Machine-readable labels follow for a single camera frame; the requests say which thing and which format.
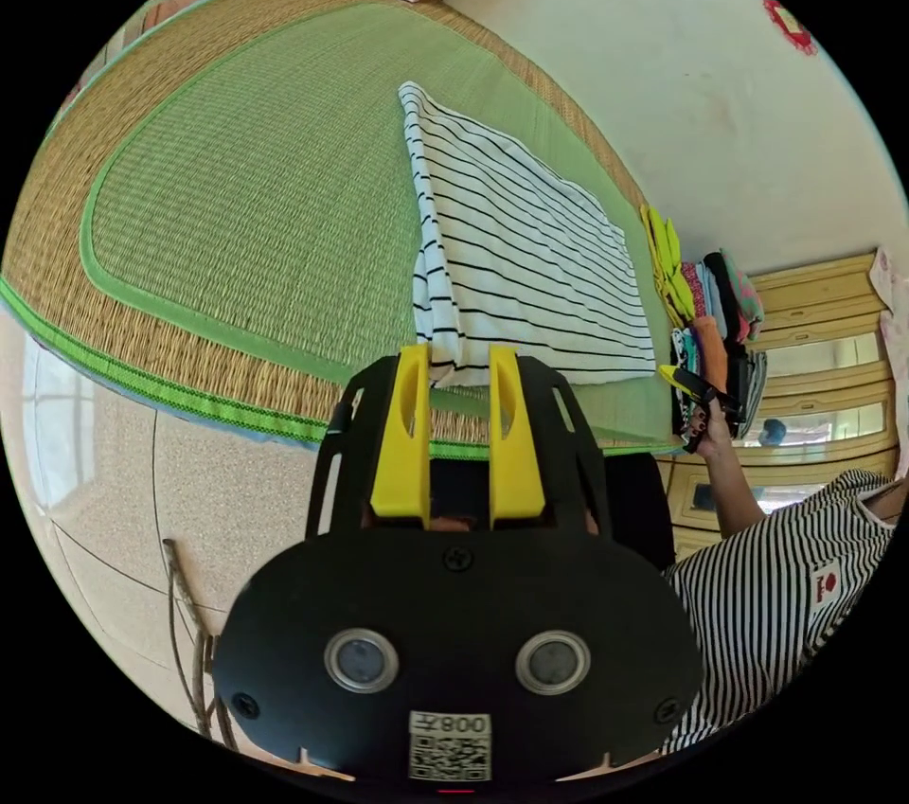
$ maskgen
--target red wall decoration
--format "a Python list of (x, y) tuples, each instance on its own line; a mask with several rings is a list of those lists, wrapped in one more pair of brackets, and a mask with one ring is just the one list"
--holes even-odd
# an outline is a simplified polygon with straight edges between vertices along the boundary
[(799, 24), (792, 14), (786, 11), (777, 0), (763, 0), (764, 8), (771, 21), (783, 32), (783, 36), (808, 56), (817, 52), (817, 44), (809, 32)]

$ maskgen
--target tiled floor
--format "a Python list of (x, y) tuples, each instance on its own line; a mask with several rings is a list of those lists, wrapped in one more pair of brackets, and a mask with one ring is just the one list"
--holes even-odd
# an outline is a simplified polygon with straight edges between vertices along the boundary
[[(315, 453), (125, 400), (41, 348), (4, 311), (0, 428), (27, 523), (73, 610), (147, 696), (193, 727), (170, 645), (161, 539), (176, 540), (190, 592), (219, 631), (250, 575), (302, 538)], [(189, 627), (180, 611), (187, 674)], [(211, 690), (208, 682), (208, 700)], [(272, 759), (236, 734), (242, 751)]]

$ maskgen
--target person's hand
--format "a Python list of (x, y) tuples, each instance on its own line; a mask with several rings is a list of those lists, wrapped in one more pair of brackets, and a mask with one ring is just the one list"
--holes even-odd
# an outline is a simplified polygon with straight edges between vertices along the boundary
[(698, 456), (711, 460), (730, 452), (735, 453), (732, 448), (732, 435), (726, 424), (726, 416), (722, 414), (720, 401), (716, 398), (710, 401), (709, 420), (699, 406), (692, 416), (692, 425), (696, 431), (703, 431), (706, 428), (706, 434), (698, 442), (694, 451)]

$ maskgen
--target striped shirt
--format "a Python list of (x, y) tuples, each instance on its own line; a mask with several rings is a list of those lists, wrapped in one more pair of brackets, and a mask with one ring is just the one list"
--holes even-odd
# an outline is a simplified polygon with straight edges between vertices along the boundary
[(704, 683), (663, 753), (753, 712), (811, 661), (887, 549), (893, 527), (864, 500), (891, 487), (883, 476), (849, 470), (666, 571), (701, 648)]
[(599, 201), (413, 82), (399, 97), (421, 231), (414, 319), (433, 384), (488, 384), (492, 343), (572, 384), (652, 375), (625, 234)]

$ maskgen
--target wooden cabinet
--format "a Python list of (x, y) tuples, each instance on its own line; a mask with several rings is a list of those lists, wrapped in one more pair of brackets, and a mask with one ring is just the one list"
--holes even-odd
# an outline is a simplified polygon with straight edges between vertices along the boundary
[(674, 527), (672, 535), (675, 539), (675, 560), (683, 561), (702, 548), (709, 548), (720, 541), (720, 533), (707, 529), (689, 529), (687, 527)]
[[(897, 444), (894, 383), (882, 381), (840, 390), (765, 397), (751, 430), (736, 445), (742, 466), (851, 460)], [(761, 447), (764, 421), (786, 426), (778, 447)]]
[[(745, 479), (766, 513), (797, 504), (820, 491), (845, 470), (869, 470), (892, 478), (897, 451), (891, 449), (848, 463), (823, 462), (798, 466), (743, 466)], [(677, 462), (672, 466), (667, 492), (672, 523), (677, 527), (719, 531), (716, 506), (710, 493), (707, 468), (701, 463)]]
[[(752, 277), (765, 318), (747, 348), (767, 353), (767, 382), (748, 434), (735, 441), (745, 479), (768, 513), (798, 504), (849, 469), (892, 479), (899, 459), (895, 385), (880, 336), (874, 254)], [(786, 434), (758, 441), (766, 420)], [(658, 457), (682, 560), (720, 540), (707, 468)]]
[(764, 306), (765, 331), (879, 313), (868, 280), (874, 253), (752, 277)]
[(669, 491), (669, 477), (672, 475), (672, 461), (664, 457), (657, 457), (656, 468), (660, 471), (660, 478), (663, 479), (663, 491)]
[(879, 322), (880, 316), (872, 313), (763, 331), (750, 349), (767, 353), (764, 397), (887, 381), (890, 366)]

